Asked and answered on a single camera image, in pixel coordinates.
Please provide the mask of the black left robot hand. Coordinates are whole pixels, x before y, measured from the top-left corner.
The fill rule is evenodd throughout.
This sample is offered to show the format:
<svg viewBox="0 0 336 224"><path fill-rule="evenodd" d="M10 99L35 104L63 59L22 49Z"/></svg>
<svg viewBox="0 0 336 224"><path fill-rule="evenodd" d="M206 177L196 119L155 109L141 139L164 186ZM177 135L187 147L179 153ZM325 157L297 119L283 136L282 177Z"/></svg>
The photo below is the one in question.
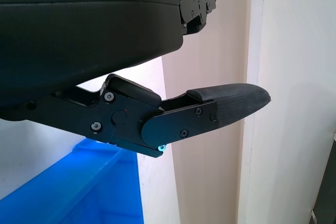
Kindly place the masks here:
<svg viewBox="0 0 336 224"><path fill-rule="evenodd" d="M151 157L266 106L247 83L162 100L116 75L177 51L216 0L1 0L1 118L29 120Z"/></svg>

